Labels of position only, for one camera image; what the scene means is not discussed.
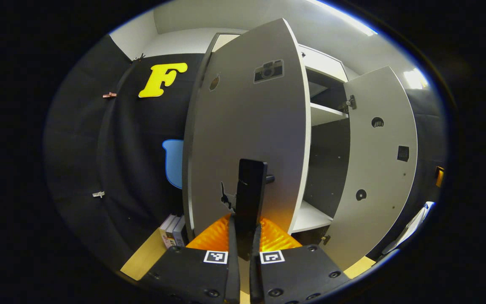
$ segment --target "black square sticker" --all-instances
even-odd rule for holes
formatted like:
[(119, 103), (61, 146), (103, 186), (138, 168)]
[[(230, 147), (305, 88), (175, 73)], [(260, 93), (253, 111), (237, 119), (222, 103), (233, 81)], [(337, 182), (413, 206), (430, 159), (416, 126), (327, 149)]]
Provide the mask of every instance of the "black square sticker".
[(282, 256), (280, 250), (260, 252), (260, 261), (262, 261), (262, 264), (280, 263), (284, 262), (284, 256)]
[(208, 252), (206, 252), (204, 262), (213, 264), (228, 264), (228, 252), (208, 250)]

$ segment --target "cabinet door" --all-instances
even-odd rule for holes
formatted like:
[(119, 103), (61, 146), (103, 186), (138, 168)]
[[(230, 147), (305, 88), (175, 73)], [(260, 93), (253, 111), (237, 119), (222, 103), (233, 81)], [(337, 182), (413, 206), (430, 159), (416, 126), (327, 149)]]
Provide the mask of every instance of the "cabinet door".
[(311, 112), (305, 66), (286, 20), (256, 27), (212, 53), (193, 102), (183, 191), (194, 234), (229, 212), (221, 182), (233, 198), (241, 158), (268, 163), (275, 181), (266, 185), (262, 216), (289, 231), (307, 179)]
[[(410, 102), (390, 67), (344, 84), (350, 109), (350, 158), (343, 196), (321, 245), (342, 270), (380, 242), (399, 217), (413, 183), (417, 133)], [(408, 159), (405, 159), (408, 147)]]

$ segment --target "yellow letter f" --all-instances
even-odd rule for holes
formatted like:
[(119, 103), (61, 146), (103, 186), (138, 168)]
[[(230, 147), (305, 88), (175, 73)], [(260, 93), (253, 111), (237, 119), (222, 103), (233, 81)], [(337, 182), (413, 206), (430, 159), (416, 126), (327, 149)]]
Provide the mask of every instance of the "yellow letter f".
[(164, 90), (160, 88), (160, 84), (164, 81), (164, 86), (169, 87), (176, 80), (177, 70), (179, 73), (187, 71), (186, 63), (168, 63), (168, 64), (156, 64), (151, 67), (151, 76), (147, 81), (145, 88), (140, 91), (138, 96), (140, 98), (156, 98), (164, 93)]

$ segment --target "stack of books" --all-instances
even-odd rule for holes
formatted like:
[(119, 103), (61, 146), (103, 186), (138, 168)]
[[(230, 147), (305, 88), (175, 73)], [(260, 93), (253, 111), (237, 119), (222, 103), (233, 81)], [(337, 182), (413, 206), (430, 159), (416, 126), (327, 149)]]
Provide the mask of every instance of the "stack of books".
[(170, 214), (160, 225), (160, 235), (166, 248), (171, 246), (184, 247), (188, 244), (187, 230), (185, 229), (185, 217)]

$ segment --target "ceiling light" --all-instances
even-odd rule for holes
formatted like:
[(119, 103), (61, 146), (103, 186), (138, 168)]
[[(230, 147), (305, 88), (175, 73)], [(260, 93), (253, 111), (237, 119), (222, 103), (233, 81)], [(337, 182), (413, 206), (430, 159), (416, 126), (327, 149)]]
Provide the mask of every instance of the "ceiling light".
[(335, 15), (336, 17), (339, 17), (340, 19), (344, 20), (346, 23), (349, 23), (351, 26), (355, 27), (356, 29), (359, 29), (363, 33), (365, 33), (367, 36), (372, 36), (372, 35), (377, 35), (378, 33), (372, 30), (370, 27), (367, 27), (367, 25), (364, 25), (360, 21), (354, 19), (350, 15), (347, 15), (340, 10), (336, 8), (332, 8), (331, 6), (322, 3), (317, 0), (307, 0), (308, 2), (311, 2), (312, 4), (318, 5), (324, 10), (330, 12), (331, 14)]
[(404, 72), (404, 75), (411, 89), (423, 89), (429, 85), (421, 71), (418, 69)]

